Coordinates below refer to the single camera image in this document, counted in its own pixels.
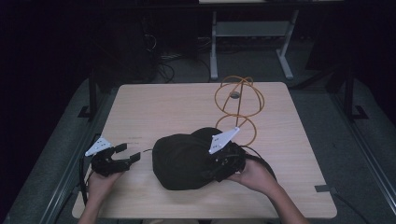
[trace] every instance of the white tag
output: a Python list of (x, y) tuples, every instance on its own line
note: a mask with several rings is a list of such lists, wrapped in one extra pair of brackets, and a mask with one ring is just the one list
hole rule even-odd
[(96, 152), (100, 152), (108, 147), (111, 147), (111, 143), (109, 143), (104, 137), (100, 136), (100, 138), (90, 147), (90, 149), (85, 153), (85, 156), (91, 156)]
[(225, 133), (219, 133), (213, 135), (212, 144), (210, 145), (209, 153), (213, 154), (224, 148), (225, 145), (227, 145), (227, 143), (230, 142), (231, 139), (233, 139), (233, 137), (236, 136), (238, 132), (239, 132), (239, 128), (235, 127)]

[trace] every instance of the black hat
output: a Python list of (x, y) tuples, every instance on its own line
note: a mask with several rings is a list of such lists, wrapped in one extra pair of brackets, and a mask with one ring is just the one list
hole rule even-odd
[(212, 135), (221, 133), (215, 128), (203, 128), (192, 134), (178, 133), (159, 139), (152, 149), (154, 174), (166, 189), (199, 189), (213, 178), (202, 176), (212, 170), (209, 157)]

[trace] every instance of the white desk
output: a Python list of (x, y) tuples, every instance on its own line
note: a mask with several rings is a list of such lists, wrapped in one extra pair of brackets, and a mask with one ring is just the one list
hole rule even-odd
[[(278, 182), (306, 217), (334, 217), (336, 208), (330, 193), (315, 190), (315, 186), (326, 183), (286, 85), (254, 83), (254, 86), (263, 93), (265, 107), (251, 117), (258, 129), (251, 146), (270, 163)], [(128, 143), (128, 149), (113, 159), (152, 148), (167, 135), (215, 126), (224, 115), (214, 101), (218, 87), (218, 83), (122, 86), (102, 133), (114, 146)], [(256, 95), (244, 89), (242, 108), (255, 110), (253, 98)], [(234, 122), (226, 122), (219, 128), (227, 131), (233, 126)], [(243, 145), (251, 135), (252, 130), (243, 126), (234, 141)], [(197, 190), (166, 190), (152, 172), (151, 152), (141, 156), (116, 183), (100, 217), (277, 217), (265, 196), (232, 181), (215, 181)], [(73, 216), (79, 217), (83, 209), (79, 195)]]

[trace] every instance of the yellow wire frame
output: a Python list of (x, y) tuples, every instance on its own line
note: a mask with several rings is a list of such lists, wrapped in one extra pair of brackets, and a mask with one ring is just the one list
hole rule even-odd
[[(240, 81), (239, 81), (239, 82), (224, 83), (226, 80), (231, 79), (231, 78), (237, 78), (237, 79), (239, 79)], [(224, 87), (226, 87), (226, 86), (229, 86), (229, 85), (235, 85), (235, 87), (231, 90), (229, 96), (227, 97), (227, 99), (226, 99), (226, 101), (225, 101), (225, 103), (224, 103), (224, 106), (221, 108), (221, 107), (219, 106), (219, 103), (218, 103), (218, 97), (217, 97), (217, 96), (218, 96), (218, 93), (219, 93), (219, 91), (220, 91), (222, 88), (224, 88)], [(241, 107), (241, 103), (242, 103), (242, 92), (243, 92), (243, 87), (244, 87), (244, 86), (249, 86), (251, 89), (254, 90), (254, 92), (256, 93), (257, 98), (258, 98), (258, 100), (259, 100), (259, 103), (260, 103), (259, 110), (258, 110), (256, 113), (253, 113), (253, 114), (250, 114), (250, 115), (241, 115), (241, 114), (240, 114), (240, 107)], [(236, 113), (236, 114), (232, 114), (232, 113), (229, 113), (229, 112), (225, 111), (225, 107), (226, 107), (226, 105), (228, 104), (228, 102), (229, 102), (229, 100), (230, 100), (230, 98), (231, 98), (231, 94), (232, 94), (233, 92), (235, 92), (235, 90), (236, 90), (238, 87), (240, 87), (240, 91), (239, 91), (239, 92), (240, 92), (240, 95), (239, 95), (239, 102), (238, 102), (237, 113)], [(215, 93), (215, 103), (216, 103), (216, 106), (219, 108), (219, 110), (221, 110), (223, 113), (226, 114), (225, 116), (223, 116), (222, 118), (220, 118), (220, 119), (218, 120), (218, 122), (216, 123), (216, 128), (218, 127), (219, 123), (220, 123), (223, 119), (228, 118), (228, 117), (235, 117), (235, 118), (236, 118), (236, 125), (235, 125), (235, 126), (237, 126), (238, 128), (241, 128), (241, 126), (244, 125), (244, 124), (246, 123), (246, 121), (249, 121), (249, 123), (250, 123), (250, 124), (253, 126), (253, 128), (254, 128), (254, 136), (253, 136), (253, 139), (252, 139), (248, 144), (246, 144), (246, 146), (248, 146), (248, 145), (250, 145), (251, 143), (253, 143), (253, 141), (256, 139), (256, 136), (257, 136), (257, 129), (256, 129), (256, 126), (254, 125), (254, 123), (253, 123), (248, 117), (255, 116), (255, 115), (257, 115), (258, 113), (260, 113), (260, 112), (264, 109), (264, 96), (262, 95), (262, 93), (261, 93), (259, 90), (257, 90), (257, 89), (253, 86), (253, 78), (251, 78), (251, 77), (238, 77), (238, 76), (229, 76), (229, 77), (224, 78), (223, 81), (222, 81), (221, 84), (220, 84), (220, 87), (216, 90), (216, 93)], [(245, 119), (240, 125), (238, 125), (239, 118)]]

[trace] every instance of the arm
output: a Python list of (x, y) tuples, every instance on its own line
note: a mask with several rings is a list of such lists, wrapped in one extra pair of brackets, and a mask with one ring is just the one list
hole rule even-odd
[(266, 195), (282, 223), (308, 223), (287, 192), (258, 162), (247, 160), (245, 169), (240, 174), (232, 175), (228, 179)]
[(104, 177), (96, 172), (92, 173), (88, 181), (89, 198), (78, 224), (91, 224), (96, 222), (103, 201), (110, 193), (114, 183), (116, 183), (122, 174), (123, 173), (115, 173)]

